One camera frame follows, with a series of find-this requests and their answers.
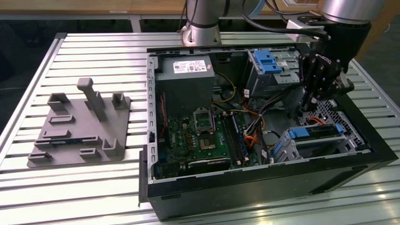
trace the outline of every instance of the metal slat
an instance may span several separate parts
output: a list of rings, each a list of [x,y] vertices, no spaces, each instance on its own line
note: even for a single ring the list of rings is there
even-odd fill
[[[372,90],[351,91],[348,96],[352,100],[379,98],[379,95]]]
[[[286,43],[294,43],[292,39],[284,39]],[[263,45],[263,44],[283,44],[283,39],[254,39],[254,40],[240,40],[240,39],[223,39],[222,40],[223,45]]]
[[[355,90],[372,90],[372,87],[367,83],[355,83]]]
[[[127,196],[7,209],[0,211],[0,218],[4,224],[24,224],[94,216],[107,216],[118,213],[140,213],[142,211],[150,213],[151,205],[144,203],[140,204],[139,207],[138,196]]]
[[[100,53],[146,53],[142,47],[115,47],[115,48],[62,48],[60,55],[68,54],[100,54]]]
[[[75,68],[104,68],[104,67],[143,67],[146,60],[99,60],[76,62],[54,62],[51,69],[75,69]]]
[[[366,108],[386,108],[387,104],[382,99],[354,100],[354,103],[360,109]]]
[[[400,135],[400,127],[376,129],[376,131],[384,139],[399,138]]]
[[[350,75],[347,74],[346,76],[354,83],[366,83],[366,80],[363,79],[363,77],[358,75]]]
[[[10,180],[0,182],[0,189],[8,188],[26,188],[38,185],[55,185],[55,184],[67,184],[74,182],[88,182],[94,180],[108,180],[108,179],[123,179],[132,178],[139,176],[139,169],[134,167],[124,171],[114,171],[114,172],[96,172],[96,173],[83,173],[83,174],[72,174],[56,177],[43,177],[43,178],[31,178],[23,180]]]
[[[123,74],[135,74],[135,75],[146,74],[146,65],[143,65],[143,67],[54,69],[50,70],[46,77],[99,76],[99,75],[123,75]]]
[[[135,36],[135,35],[120,35],[120,36],[80,36],[74,37],[68,36],[66,37],[64,42],[95,42],[95,41],[142,41],[143,36]],[[176,35],[167,35],[167,36],[147,36],[148,41],[171,41],[171,40],[180,40],[180,37]]]
[[[0,192],[0,207],[19,204],[43,204],[46,202],[54,202],[59,200],[75,200],[99,196],[134,194],[138,191],[132,191],[132,187],[138,186],[139,179],[134,178],[3,190]]]
[[[375,128],[400,127],[400,119],[398,117],[376,118],[368,120]]]
[[[139,152],[143,150],[143,148],[134,148],[134,149],[127,149],[126,150],[126,158],[119,161],[119,162],[114,162],[114,163],[127,163],[127,162],[135,162],[139,160]],[[0,165],[0,171],[6,172],[6,171],[12,171],[12,172],[18,172],[18,171],[23,171],[30,169],[27,166],[28,163],[28,157],[15,157],[15,158],[6,158],[3,160],[3,163]],[[87,168],[91,168],[91,166],[86,166],[82,167],[80,172],[86,173],[87,172]]]
[[[222,40],[256,40],[256,39],[262,39],[264,40],[280,40],[280,42],[292,42],[292,40],[290,39],[290,37],[287,35],[282,35],[278,33],[267,33],[267,34],[222,34],[220,36]]]
[[[119,53],[119,54],[75,54],[58,55],[59,61],[94,61],[94,60],[140,60],[147,58],[147,53]]]
[[[172,46],[182,46],[180,40],[66,42],[63,44],[62,48],[166,47],[166,46],[171,46],[171,47]]]
[[[42,85],[76,85],[80,78],[91,76],[76,76],[76,77],[58,77],[58,78],[46,78]],[[146,75],[114,75],[114,76],[95,76],[92,78],[96,84],[102,83],[146,83]]]
[[[10,180],[24,180],[35,178],[46,178],[46,177],[59,177],[64,175],[78,175],[78,174],[95,174],[99,172],[114,172],[114,171],[126,171],[131,169],[138,169],[139,163],[132,162],[119,162],[104,165],[91,165],[91,166],[76,166],[70,168],[32,168],[28,171],[19,171],[18,173],[3,173],[0,174],[0,181]]]

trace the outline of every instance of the blue plastic clip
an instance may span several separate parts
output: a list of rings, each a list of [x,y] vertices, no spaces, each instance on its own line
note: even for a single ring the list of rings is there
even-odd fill
[[[274,55],[267,50],[255,51],[255,58],[266,74],[282,73],[282,68],[276,64]]]
[[[339,134],[342,135],[344,133],[343,125],[336,124],[336,129],[338,129]]]

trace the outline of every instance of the workbench surface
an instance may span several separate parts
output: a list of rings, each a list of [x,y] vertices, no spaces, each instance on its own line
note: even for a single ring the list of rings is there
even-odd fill
[[[286,35],[223,33],[223,44],[288,43]],[[159,222],[148,203],[139,207],[139,151],[147,143],[147,54],[150,47],[180,46],[176,33],[68,34],[55,39],[0,137],[0,224],[391,224],[400,217],[400,161],[362,175],[330,193]],[[67,168],[30,169],[54,92],[83,98],[82,77],[110,97],[131,97],[123,161]],[[347,77],[355,104],[400,156],[400,111],[356,61]]]

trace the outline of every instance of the orange wire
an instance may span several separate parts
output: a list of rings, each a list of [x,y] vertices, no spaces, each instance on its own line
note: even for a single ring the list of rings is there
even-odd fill
[[[250,112],[250,113],[252,113],[254,115],[259,115],[255,111],[252,111],[252,110],[250,110],[248,108],[247,108],[247,103],[244,103],[244,109]],[[263,120],[263,125],[262,125],[262,130],[264,130],[264,126],[266,126],[266,120],[264,120],[264,117],[262,117],[262,120]]]
[[[310,117],[308,120],[316,121],[320,125],[326,125],[326,123],[316,117]]]

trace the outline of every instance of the black cable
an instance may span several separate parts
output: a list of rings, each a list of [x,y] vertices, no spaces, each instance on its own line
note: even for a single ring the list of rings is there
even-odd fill
[[[267,163],[266,163],[266,160],[263,160],[263,165],[270,164],[270,150],[268,150],[268,147],[267,147],[267,143],[264,141],[262,126],[259,126],[259,129],[258,129],[258,137],[259,137],[260,144],[262,144],[262,152],[263,152],[263,150],[267,152]]]
[[[268,130],[267,134],[275,134],[275,136],[280,138],[280,134],[275,130]]]
[[[196,0],[194,15],[192,15],[192,19],[190,20],[188,28],[191,27],[192,21],[195,19],[195,14],[196,14],[196,9],[198,9],[198,2],[199,2],[199,0]]]
[[[274,4],[274,6],[275,6],[275,9],[279,11],[280,8],[278,8],[276,0],[272,0],[272,4]],[[282,20],[283,20],[286,23],[288,23],[288,20],[287,20],[287,18],[283,16],[283,14],[279,13],[279,15],[280,15]]]
[[[264,106],[259,110],[259,116],[258,116],[256,120],[252,122],[251,126],[247,129],[247,135],[252,135],[254,134],[258,125],[262,123],[262,117],[263,117],[264,113],[268,111],[268,109],[271,109],[275,106],[275,104],[278,102],[280,102],[287,97],[287,95],[290,94],[290,92],[294,89],[296,89],[299,86],[302,86],[302,84],[292,84],[280,93],[278,93],[271,99],[268,99],[268,101],[266,102]]]
[[[272,7],[272,5],[270,4],[268,0],[266,0],[266,5],[268,6],[268,8],[271,8],[271,10],[274,12],[276,12],[280,15],[300,15],[300,14],[306,14],[310,13],[310,11],[302,11],[302,12],[294,12],[294,13],[284,13],[278,9],[278,5],[276,5],[276,0],[272,0],[272,3],[275,5],[275,8]]]
[[[182,14],[180,14],[180,23],[178,25],[178,31],[176,32],[180,31],[180,24],[182,24],[183,14],[186,13],[186,11],[188,11],[188,2],[187,1],[186,1],[184,6],[183,6],[183,10],[182,10]]]
[[[266,30],[272,33],[282,33],[282,34],[303,34],[312,37],[322,38],[323,41],[327,41],[330,39],[330,36],[322,32],[312,31],[312,30],[302,30],[302,29],[287,29],[287,28],[274,28],[274,27],[266,27],[262,24],[256,23],[244,13],[244,3],[246,0],[243,0],[242,4],[242,16],[246,22],[248,22],[254,27]]]

